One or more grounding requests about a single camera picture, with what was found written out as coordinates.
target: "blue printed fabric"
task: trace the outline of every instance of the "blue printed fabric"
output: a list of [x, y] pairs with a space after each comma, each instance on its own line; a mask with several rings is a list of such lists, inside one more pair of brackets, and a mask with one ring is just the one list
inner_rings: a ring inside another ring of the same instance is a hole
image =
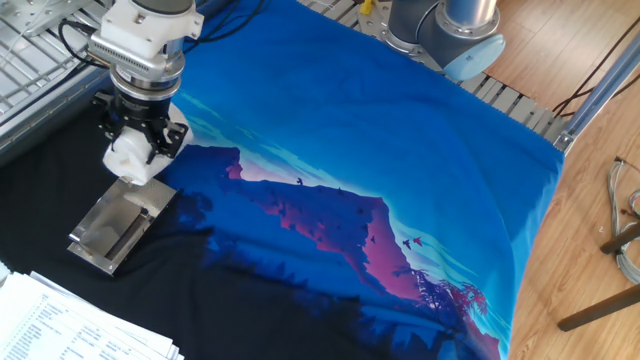
[[290, 284], [320, 318], [355, 299], [340, 331], [397, 358], [506, 358], [550, 143], [293, 0], [189, 53], [174, 102], [197, 145], [161, 179], [191, 199], [182, 226], [215, 228], [203, 267]]

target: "metal rack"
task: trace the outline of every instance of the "metal rack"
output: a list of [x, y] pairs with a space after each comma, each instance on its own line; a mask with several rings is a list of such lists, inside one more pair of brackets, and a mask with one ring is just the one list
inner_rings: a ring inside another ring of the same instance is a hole
[[[98, 27], [105, 12], [102, 2], [91, 1], [67, 18]], [[57, 25], [37, 36], [20, 37], [19, 30], [0, 19], [0, 59], [13, 46], [0, 63], [0, 153], [107, 77], [93, 67], [71, 76], [78, 61], [58, 38]], [[84, 34], [67, 28], [65, 38], [83, 55], [88, 41]]]

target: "black fabric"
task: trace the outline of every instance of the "black fabric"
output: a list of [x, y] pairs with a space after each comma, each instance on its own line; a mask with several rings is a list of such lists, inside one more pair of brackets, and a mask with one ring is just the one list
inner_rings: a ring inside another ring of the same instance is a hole
[[114, 278], [68, 252], [67, 234], [115, 180], [101, 162], [106, 146], [95, 116], [85, 112], [0, 169], [0, 259], [11, 270], [37, 271], [174, 339], [190, 360], [391, 356], [390, 343], [376, 346], [384, 351], [366, 348], [348, 330], [358, 321], [357, 299], [322, 299], [324, 315], [314, 317], [294, 301], [295, 287], [255, 277], [251, 269], [203, 266], [215, 229], [167, 234], [160, 218]]

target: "black cable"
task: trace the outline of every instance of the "black cable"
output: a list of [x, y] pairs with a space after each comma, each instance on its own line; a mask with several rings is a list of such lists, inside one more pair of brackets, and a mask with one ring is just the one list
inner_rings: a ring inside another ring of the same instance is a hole
[[[256, 7], [253, 9], [253, 11], [251, 11], [251, 13], [249, 13], [247, 15], [239, 15], [239, 16], [234, 17], [231, 20], [228, 20], [229, 17], [238, 8], [239, 4], [240, 4], [240, 0], [237, 0], [235, 2], [235, 4], [233, 5], [233, 7], [229, 10], [229, 12], [227, 12], [225, 17], [207, 35], [205, 35], [204, 37], [201, 37], [200, 39], [198, 39], [196, 41], [188, 41], [190, 43], [193, 43], [194, 45], [192, 47], [190, 47], [189, 49], [185, 50], [184, 53], [187, 54], [187, 53], [191, 52], [193, 49], [195, 49], [200, 44], [216, 42], [216, 41], [222, 40], [224, 38], [227, 38], [227, 37], [237, 33], [238, 31], [242, 30], [245, 26], [247, 26], [251, 22], [251, 20], [253, 20], [254, 17], [256, 17], [258, 14], [261, 14], [262, 12], [264, 12], [264, 10], [267, 9], [267, 7], [271, 4], [271, 0], [269, 0], [268, 4], [266, 6], [263, 6], [265, 4], [265, 0], [260, 0], [260, 1], [258, 1], [258, 5], [256, 5]], [[226, 25], [229, 25], [231, 22], [235, 21], [236, 19], [242, 18], [242, 17], [246, 17], [246, 19], [241, 24], [236, 26], [235, 28], [225, 32], [224, 34], [221, 34], [221, 35], [218, 35], [218, 36], [213, 36], [213, 35], [215, 35], [215, 33], [220, 31], [220, 29], [224, 28]]]
[[633, 29], [640, 24], [640, 16], [636, 19], [636, 21], [633, 22], [633, 24], [631, 24], [631, 26], [629, 26], [629, 28], [627, 29], [627, 31], [624, 32], [624, 34], [622, 34], [622, 36], [618, 39], [618, 41], [616, 41], [616, 43], [613, 45], [613, 47], [609, 50], [609, 52], [604, 56], [604, 58], [602, 59], [602, 61], [600, 61], [600, 63], [598, 64], [598, 66], [596, 66], [595, 69], [593, 69], [593, 71], [591, 72], [591, 74], [589, 74], [589, 76], [587, 76], [587, 79], [582, 83], [582, 85], [580, 85], [580, 87], [573, 93], [573, 95], [571, 95], [571, 97], [569, 97], [568, 99], [562, 101], [561, 103], [559, 103], [554, 109], [553, 111], [556, 113], [556, 117], [558, 116], [562, 116], [560, 114], [562, 114], [562, 112], [567, 108], [567, 106], [569, 106], [569, 104], [571, 103], [571, 101], [584, 96], [586, 94], [589, 94], [593, 91], [593, 89], [595, 88], [591, 88], [587, 91], [584, 92], [580, 92], [580, 90], [582, 90], [585, 86], [587, 86], [587, 84], [589, 83], [589, 81], [591, 80], [591, 78], [593, 78], [593, 76], [598, 72], [598, 70], [600, 70], [600, 68], [604, 65], [604, 63], [609, 59], [609, 57], [613, 54], [613, 52], [616, 50], [616, 48], [618, 46], [620, 46], [620, 44], [622, 43], [622, 41], [629, 35], [629, 33], [631, 33], [631, 31], [633, 31]]
[[[222, 20], [220, 20], [220, 22], [218, 23], [218, 25], [216, 25], [213, 29], [211, 29], [211, 31], [209, 31], [209, 33], [207, 33], [206, 35], [200, 36], [200, 39], [204, 39], [204, 38], [208, 38], [213, 36], [215, 33], [217, 33], [220, 29], [222, 29], [226, 24], [227, 24], [227, 19], [229, 19], [229, 17], [231, 15], [233, 15], [233, 13], [236, 11], [236, 9], [238, 8], [238, 6], [240, 5], [240, 1], [241, 0], [234, 0], [233, 1], [233, 6], [231, 7], [231, 9], [227, 12], [227, 14], [224, 16], [224, 18], [222, 18]], [[199, 43], [200, 40], [193, 40], [193, 39], [187, 39], [186, 40], [187, 43]]]
[[240, 25], [236, 26], [235, 28], [227, 31], [226, 33], [224, 33], [222, 35], [204, 38], [204, 39], [200, 40], [200, 42], [201, 43], [211, 43], [211, 42], [219, 41], [219, 40], [227, 38], [227, 37], [237, 33], [238, 31], [242, 30], [245, 26], [247, 26], [251, 22], [251, 20], [253, 20], [254, 17], [256, 17], [256, 15], [258, 15], [260, 13], [260, 10], [262, 9], [262, 5], [264, 5], [264, 2], [265, 2], [265, 0], [258, 1], [258, 5], [256, 6], [256, 8], [249, 14], [249, 16]]
[[[265, 12], [267, 10], [267, 8], [269, 8], [269, 5], [271, 5], [271, 1], [272, 0], [267, 0], [267, 4], [262, 8], [262, 10], [260, 10], [258, 12], [258, 15], [262, 14], [263, 12]], [[225, 26], [230, 25], [231, 23], [233, 23], [236, 20], [242, 19], [242, 18], [246, 18], [248, 17], [250, 14], [245, 14], [245, 15], [237, 15], [234, 16], [231, 20], [227, 21], [226, 24], [224, 24], [224, 26], [222, 27], [222, 29], [224, 29]]]
[[[631, 86], [633, 86], [633, 84], [635, 84], [636, 82], [638, 82], [638, 80], [640, 80], [640, 74], [636, 75], [636, 77], [634, 77], [633, 79], [631, 79], [631, 81], [629, 81], [627, 83], [627, 85], [621, 87], [618, 91], [616, 91], [615, 94], [613, 94], [613, 96], [611, 97], [611, 99], [615, 99], [616, 97], [618, 97], [618, 95], [622, 94], [623, 92], [625, 92], [625, 90], [627, 90], [628, 88], [630, 88]], [[593, 91], [594, 88], [591, 88], [587, 91], [591, 92]], [[570, 113], [565, 113], [560, 115], [561, 117], [566, 117], [566, 116], [573, 116], [576, 114], [576, 111], [572, 111]]]
[[71, 54], [71, 56], [73, 56], [74, 58], [78, 59], [81, 63], [84, 63], [86, 65], [91, 65], [91, 66], [95, 66], [95, 67], [99, 67], [102, 69], [108, 69], [109, 67], [104, 66], [98, 62], [95, 61], [91, 61], [91, 60], [87, 60], [83, 57], [81, 57], [80, 55], [76, 54], [76, 52], [71, 48], [71, 46], [69, 45], [69, 43], [67, 42], [67, 39], [65, 39], [64, 37], [64, 32], [63, 29], [65, 26], [70, 26], [76, 30], [80, 30], [82, 32], [84, 32], [85, 34], [91, 36], [93, 35], [94, 32], [98, 31], [98, 29], [89, 26], [87, 24], [83, 24], [77, 21], [69, 21], [67, 19], [62, 19], [62, 21], [60, 22], [60, 24], [58, 25], [58, 36], [60, 37], [60, 41], [62, 42], [62, 45], [64, 45], [64, 48], [67, 49], [67, 51], [69, 52], [69, 54]]

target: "wire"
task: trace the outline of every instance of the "wire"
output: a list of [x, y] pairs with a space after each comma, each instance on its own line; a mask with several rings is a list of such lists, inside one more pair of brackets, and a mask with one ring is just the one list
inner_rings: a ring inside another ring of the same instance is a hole
[[[245, 26], [247, 26], [251, 22], [251, 20], [253, 20], [254, 17], [256, 17], [258, 14], [261, 14], [262, 12], [264, 12], [269, 7], [269, 5], [271, 4], [271, 0], [269, 0], [267, 5], [264, 6], [265, 5], [265, 0], [259, 0], [258, 1], [258, 5], [256, 5], [256, 7], [251, 11], [251, 13], [249, 13], [247, 15], [239, 15], [239, 16], [236, 16], [236, 17], [232, 18], [231, 20], [229, 20], [229, 17], [231, 17], [231, 15], [238, 8], [238, 5], [240, 4], [240, 1], [241, 0], [236, 0], [235, 1], [233, 7], [227, 12], [225, 17], [207, 35], [205, 35], [204, 37], [201, 37], [200, 39], [195, 40], [195, 41], [187, 41], [188, 43], [193, 43], [194, 45], [192, 47], [190, 47], [189, 49], [185, 50], [184, 53], [187, 54], [187, 53], [191, 52], [193, 49], [195, 49], [200, 44], [206, 44], [206, 43], [212, 43], [212, 42], [220, 41], [220, 40], [222, 40], [224, 38], [227, 38], [227, 37], [237, 33], [238, 31], [242, 30]], [[246, 19], [242, 23], [240, 23], [238, 26], [236, 26], [235, 28], [225, 32], [224, 34], [214, 36], [218, 31], [223, 29], [225, 26], [227, 26], [230, 23], [232, 23], [233, 21], [235, 21], [237, 19], [240, 19], [240, 18], [243, 18], [243, 17], [246, 17]]]
[[[267, 0], [267, 4], [265, 6], [262, 7], [262, 10], [260, 10], [260, 12], [258, 13], [258, 15], [262, 14], [263, 12], [265, 12], [265, 10], [267, 10], [267, 8], [269, 8], [269, 5], [271, 5], [271, 1], [272, 0]], [[234, 21], [236, 20], [240, 20], [243, 18], [248, 17], [249, 14], [245, 14], [245, 15], [237, 15], [234, 16], [231, 20], [227, 21], [226, 24], [224, 24], [224, 26], [222, 27], [222, 29], [224, 29], [225, 27], [231, 25]]]
[[573, 95], [571, 95], [571, 97], [569, 97], [568, 99], [563, 100], [562, 102], [560, 102], [554, 109], [553, 112], [556, 113], [556, 117], [558, 116], [563, 116], [560, 115], [562, 114], [562, 112], [567, 108], [567, 106], [569, 106], [569, 104], [579, 98], [582, 97], [584, 95], [587, 95], [589, 93], [591, 93], [595, 87], [592, 87], [589, 90], [586, 90], [584, 92], [580, 92], [585, 86], [587, 86], [587, 84], [589, 83], [589, 81], [591, 81], [591, 79], [595, 76], [595, 74], [598, 72], [598, 70], [600, 70], [600, 68], [607, 62], [607, 60], [609, 59], [609, 57], [611, 57], [611, 55], [613, 54], [613, 52], [618, 48], [618, 46], [620, 46], [620, 44], [622, 43], [622, 41], [631, 33], [631, 31], [633, 31], [633, 29], [640, 24], [640, 16], [636, 19], [636, 21], [633, 22], [633, 24], [631, 24], [631, 26], [629, 26], [629, 28], [622, 34], [622, 36], [618, 39], [618, 41], [616, 41], [616, 43], [613, 45], [613, 47], [611, 47], [611, 49], [609, 50], [609, 52], [604, 56], [604, 58], [600, 61], [600, 63], [598, 64], [598, 66], [596, 66], [595, 69], [593, 69], [593, 71], [589, 74], [589, 76], [587, 76], [587, 78], [584, 80], [584, 82], [580, 85], [580, 87], [578, 87], [578, 89], [573, 93]]
[[224, 33], [222, 35], [218, 35], [218, 36], [214, 36], [214, 37], [206, 37], [204, 39], [201, 39], [199, 42], [200, 43], [211, 43], [211, 42], [219, 41], [219, 40], [227, 38], [227, 37], [237, 33], [238, 31], [242, 30], [245, 26], [247, 26], [251, 22], [251, 20], [253, 20], [254, 17], [256, 17], [256, 15], [258, 15], [260, 13], [260, 10], [262, 9], [262, 5], [264, 5], [264, 2], [265, 2], [265, 0], [259, 0], [258, 1], [258, 5], [255, 7], [255, 9], [253, 9], [253, 11], [249, 14], [249, 16], [240, 25], [236, 26], [235, 28], [227, 31], [226, 33]]
[[47, 6], [49, 5], [49, 3], [51, 2], [51, 0], [47, 0], [44, 5], [42, 5], [42, 7], [40, 8], [40, 11], [38, 11], [38, 13], [36, 14], [36, 17], [33, 18], [33, 20], [31, 20], [31, 23], [25, 27], [24, 29], [22, 29], [22, 32], [18, 35], [18, 37], [16, 38], [16, 40], [13, 42], [13, 44], [11, 44], [11, 46], [9, 47], [9, 49], [7, 50], [7, 53], [4, 54], [4, 56], [2, 57], [2, 60], [0, 60], [0, 66], [3, 66], [4, 63], [7, 61], [7, 59], [9, 58], [9, 55], [11, 55], [11, 51], [13, 50], [14, 47], [16, 47], [16, 45], [18, 44], [18, 42], [20, 41], [20, 39], [22, 39], [22, 37], [24, 36], [24, 34], [29, 31], [31, 29], [31, 27], [33, 26], [33, 24], [36, 23], [36, 21], [38, 20], [38, 18], [42, 15], [42, 13], [44, 12], [44, 9], [47, 8]]
[[58, 24], [58, 36], [60, 37], [60, 41], [62, 42], [62, 45], [64, 45], [64, 48], [67, 49], [67, 51], [69, 52], [69, 54], [71, 54], [71, 56], [73, 56], [74, 58], [76, 58], [77, 60], [79, 60], [81, 63], [87, 64], [87, 65], [91, 65], [91, 66], [95, 66], [95, 67], [99, 67], [102, 69], [108, 69], [108, 66], [104, 66], [100, 63], [97, 63], [95, 61], [92, 60], [87, 60], [83, 57], [81, 57], [80, 55], [78, 55], [75, 50], [73, 50], [71, 48], [71, 45], [69, 45], [69, 43], [67, 42], [67, 39], [65, 39], [64, 37], [64, 32], [63, 29], [65, 26], [70, 26], [76, 30], [80, 30], [82, 32], [84, 32], [85, 34], [91, 36], [94, 32], [98, 31], [98, 29], [89, 26], [87, 24], [83, 24], [77, 21], [69, 21], [67, 19], [62, 19], [62, 21], [60, 21], [60, 24]]
[[[625, 165], [631, 165], [634, 170], [638, 170], [638, 168], [632, 164], [626, 163], [623, 159], [617, 158], [616, 161], [611, 166], [611, 170], [609, 171], [609, 199], [611, 201], [611, 229], [613, 232], [613, 236], [618, 236], [625, 230], [627, 230], [630, 226], [635, 225], [636, 223], [629, 223], [625, 225], [624, 228], [620, 229], [620, 219], [618, 218], [618, 201], [616, 197], [616, 189], [618, 187], [618, 179], [620, 178], [620, 171]], [[618, 268], [624, 274], [624, 276], [629, 279], [634, 284], [640, 284], [640, 269], [629, 259], [627, 255], [627, 248], [629, 247], [629, 243], [625, 244], [620, 248], [618, 253], [616, 254], [616, 263], [618, 264]]]
[[[640, 80], [640, 74], [636, 75], [633, 79], [631, 79], [631, 81], [629, 81], [625, 86], [621, 87], [620, 90], [616, 91], [615, 94], [613, 94], [613, 96], [611, 97], [611, 99], [615, 99], [616, 97], [618, 97], [618, 95], [622, 94], [623, 92], [625, 92], [625, 90], [627, 90], [628, 88], [630, 88], [633, 84], [635, 84], [636, 82], [638, 82], [638, 80]], [[592, 87], [591, 89], [582, 92], [580, 94], [578, 94], [577, 96], [584, 96], [586, 94], [589, 94], [590, 92], [593, 91], [593, 89], [595, 89], [595, 87]], [[566, 117], [566, 116], [573, 116], [576, 114], [577, 111], [573, 111], [570, 113], [565, 113], [560, 115], [561, 117]]]

